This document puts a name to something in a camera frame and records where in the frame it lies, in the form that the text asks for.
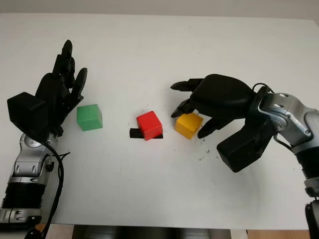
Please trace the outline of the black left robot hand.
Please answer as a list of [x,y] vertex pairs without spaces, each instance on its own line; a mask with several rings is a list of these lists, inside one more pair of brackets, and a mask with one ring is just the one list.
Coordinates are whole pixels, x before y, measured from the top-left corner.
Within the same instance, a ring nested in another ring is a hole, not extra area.
[[82,68],[74,77],[72,48],[72,42],[67,40],[56,57],[52,72],[41,79],[35,94],[47,103],[49,131],[57,137],[63,135],[61,125],[67,115],[83,100],[81,93],[87,78],[87,68]]

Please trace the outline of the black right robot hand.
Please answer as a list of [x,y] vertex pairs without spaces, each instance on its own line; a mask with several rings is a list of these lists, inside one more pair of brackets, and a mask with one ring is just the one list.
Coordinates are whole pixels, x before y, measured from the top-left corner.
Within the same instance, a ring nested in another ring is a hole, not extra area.
[[256,95],[244,82],[219,74],[177,82],[170,88],[191,92],[189,99],[182,101],[171,114],[172,118],[192,113],[194,110],[210,117],[198,131],[198,138],[204,138],[215,130],[222,129],[235,119],[245,118]]

